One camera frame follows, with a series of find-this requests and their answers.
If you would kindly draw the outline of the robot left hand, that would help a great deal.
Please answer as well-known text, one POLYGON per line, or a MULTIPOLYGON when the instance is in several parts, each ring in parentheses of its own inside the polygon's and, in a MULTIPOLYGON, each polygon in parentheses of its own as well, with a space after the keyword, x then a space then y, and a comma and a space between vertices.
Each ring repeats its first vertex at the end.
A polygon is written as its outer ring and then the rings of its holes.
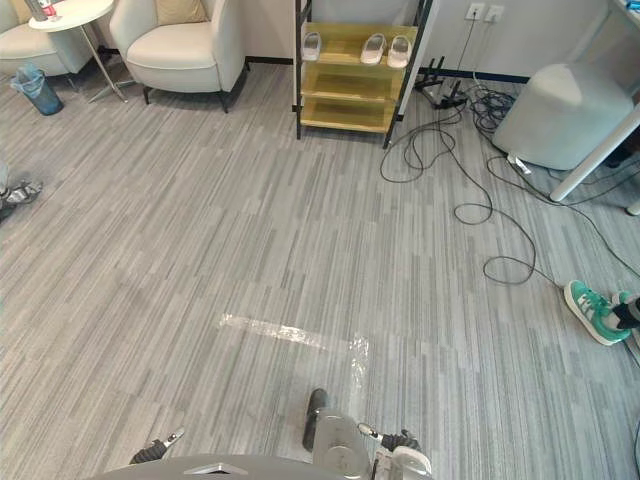
POLYGON ((150 444, 139 450, 130 460, 130 465, 141 464, 150 461, 160 460, 166 452, 178 441, 185 433, 183 427, 170 433, 165 440, 154 439, 150 444))

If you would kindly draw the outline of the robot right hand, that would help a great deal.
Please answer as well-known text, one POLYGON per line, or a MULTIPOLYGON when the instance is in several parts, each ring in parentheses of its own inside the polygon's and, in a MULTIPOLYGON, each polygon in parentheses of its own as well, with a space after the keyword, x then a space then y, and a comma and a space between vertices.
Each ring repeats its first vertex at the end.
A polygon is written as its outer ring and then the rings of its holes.
POLYGON ((418 440, 406 429, 402 429, 400 434, 383 434, 366 423, 358 423, 357 428, 361 434, 377 441, 389 452, 393 452, 399 447, 407 447, 421 452, 418 440))

